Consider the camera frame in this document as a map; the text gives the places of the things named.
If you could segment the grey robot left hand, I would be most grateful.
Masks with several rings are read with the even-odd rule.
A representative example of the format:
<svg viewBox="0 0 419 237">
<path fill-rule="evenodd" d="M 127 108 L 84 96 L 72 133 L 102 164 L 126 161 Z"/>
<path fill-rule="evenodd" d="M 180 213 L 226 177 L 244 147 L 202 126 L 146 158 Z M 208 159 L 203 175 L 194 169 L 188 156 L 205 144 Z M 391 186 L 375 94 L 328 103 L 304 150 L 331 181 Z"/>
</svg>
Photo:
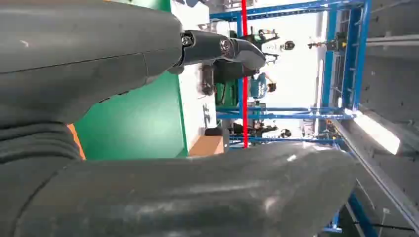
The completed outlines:
<svg viewBox="0 0 419 237">
<path fill-rule="evenodd" d="M 302 142 L 204 158 L 83 161 L 68 125 L 166 71 L 252 43 L 103 0 L 0 3 L 3 237 L 311 237 L 356 185 L 350 154 Z"/>
</svg>

